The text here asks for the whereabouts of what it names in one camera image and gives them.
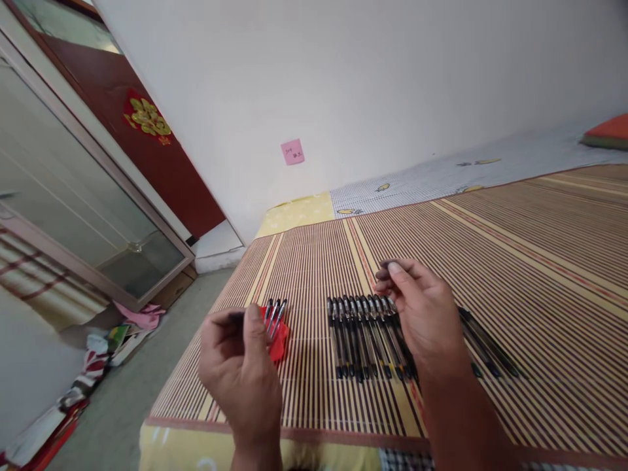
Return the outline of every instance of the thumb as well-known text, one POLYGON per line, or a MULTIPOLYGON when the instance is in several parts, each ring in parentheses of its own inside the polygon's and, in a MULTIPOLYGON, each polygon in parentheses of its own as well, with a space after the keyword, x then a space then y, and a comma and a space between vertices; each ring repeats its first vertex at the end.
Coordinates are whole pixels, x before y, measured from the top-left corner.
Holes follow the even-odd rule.
POLYGON ((388 272, 391 275, 391 279, 406 299, 412 299, 423 295, 417 281, 397 262, 390 262, 388 264, 388 272))
POLYGON ((257 304, 249 304, 244 312, 244 358, 255 359, 266 353, 266 326, 257 304))

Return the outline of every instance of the pillow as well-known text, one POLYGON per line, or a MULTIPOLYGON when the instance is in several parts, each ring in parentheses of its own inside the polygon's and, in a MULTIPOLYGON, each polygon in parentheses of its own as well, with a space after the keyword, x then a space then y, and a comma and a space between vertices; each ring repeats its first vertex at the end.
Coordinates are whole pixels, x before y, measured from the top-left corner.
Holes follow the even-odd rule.
POLYGON ((628 114, 615 116, 587 131, 580 143, 590 147, 628 150, 628 114))

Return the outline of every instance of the bed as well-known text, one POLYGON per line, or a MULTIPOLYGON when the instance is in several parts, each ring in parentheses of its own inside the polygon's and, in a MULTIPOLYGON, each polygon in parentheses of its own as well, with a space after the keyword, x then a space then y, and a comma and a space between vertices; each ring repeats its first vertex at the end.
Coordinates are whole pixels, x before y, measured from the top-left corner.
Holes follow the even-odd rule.
MULTIPOLYGON (((527 372, 479 379, 522 461, 628 466, 628 159, 568 135, 269 211, 211 310, 291 300, 278 365, 286 468, 431 469, 419 385, 338 381, 330 360, 326 297, 371 293, 377 262, 391 256, 447 279, 527 372)), ((142 427, 143 470, 230 465, 228 424, 196 377, 198 349, 197 334, 142 427)))

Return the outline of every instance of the bamboo mat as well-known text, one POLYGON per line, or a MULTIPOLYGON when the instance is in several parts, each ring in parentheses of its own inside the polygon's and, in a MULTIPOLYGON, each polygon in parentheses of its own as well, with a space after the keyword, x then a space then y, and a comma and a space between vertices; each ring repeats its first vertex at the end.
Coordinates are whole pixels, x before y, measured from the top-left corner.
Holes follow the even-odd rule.
MULTIPOLYGON (((290 300, 284 437, 421 451, 417 384, 337 380, 325 313, 330 294, 371 293, 379 260, 416 258, 525 371, 479 380, 522 456, 616 465, 628 456, 627 221, 628 166, 600 166, 297 227, 256 239, 212 310, 290 300)), ((228 432, 198 351, 197 334, 147 425, 228 432)))

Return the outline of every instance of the pink sticky note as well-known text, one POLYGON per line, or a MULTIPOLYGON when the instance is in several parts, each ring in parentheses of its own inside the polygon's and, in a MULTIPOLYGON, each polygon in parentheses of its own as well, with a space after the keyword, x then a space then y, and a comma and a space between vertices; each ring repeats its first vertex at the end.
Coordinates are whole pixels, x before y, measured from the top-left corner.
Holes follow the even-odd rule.
POLYGON ((286 160, 286 165, 300 164, 305 160, 303 148, 301 147, 301 139, 295 139, 282 144, 281 152, 283 153, 283 158, 286 160))

